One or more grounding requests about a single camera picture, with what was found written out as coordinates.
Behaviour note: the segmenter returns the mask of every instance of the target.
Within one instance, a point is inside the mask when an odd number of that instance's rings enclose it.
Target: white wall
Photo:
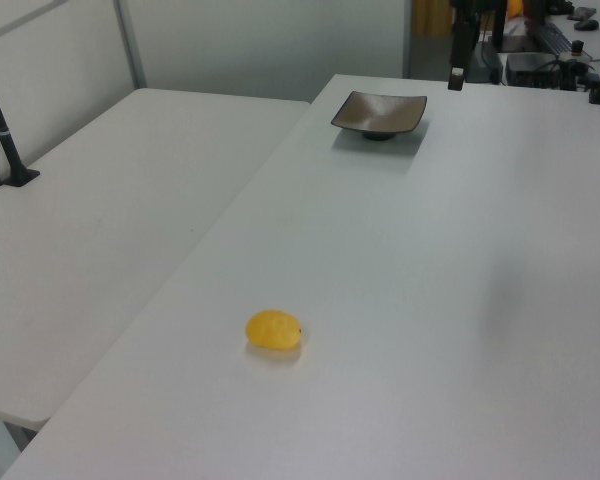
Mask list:
[[[312,101],[408,60],[411,0],[120,2],[149,87]]]
[[[132,90],[113,0],[69,0],[0,37],[0,104],[25,164]]]

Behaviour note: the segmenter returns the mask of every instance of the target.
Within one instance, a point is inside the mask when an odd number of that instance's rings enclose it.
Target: yellow fruit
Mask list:
[[[245,331],[254,345],[274,350],[293,348],[302,338],[298,320],[279,310],[264,310],[256,314],[247,323]]]

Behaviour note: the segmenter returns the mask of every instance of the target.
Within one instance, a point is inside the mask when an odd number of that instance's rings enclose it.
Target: desk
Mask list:
[[[352,90],[429,104],[374,143],[329,124]],[[301,352],[246,343],[265,308]],[[29,478],[600,480],[600,106],[334,77],[5,476]]]
[[[577,6],[587,6],[596,8],[598,11],[592,17],[600,23],[600,0],[589,0],[586,4],[574,4]],[[600,28],[591,32],[577,31],[573,28],[576,23],[572,20],[567,19],[568,15],[549,15],[547,17],[548,22],[555,23],[564,36],[570,41],[582,40],[584,42],[584,50],[596,60],[600,59]],[[512,35],[525,35],[526,28],[524,26],[525,18],[518,17],[507,22],[505,26],[505,32],[511,32]],[[503,61],[503,65],[506,65],[506,54],[502,54],[500,57]],[[600,73],[600,61],[594,62],[592,65]]]
[[[55,413],[306,108],[139,90],[0,188],[0,419]]]

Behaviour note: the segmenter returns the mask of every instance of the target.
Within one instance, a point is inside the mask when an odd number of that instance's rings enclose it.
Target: brown dish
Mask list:
[[[388,140],[413,131],[420,123],[427,97],[393,97],[351,92],[331,124],[361,132],[369,140]]]

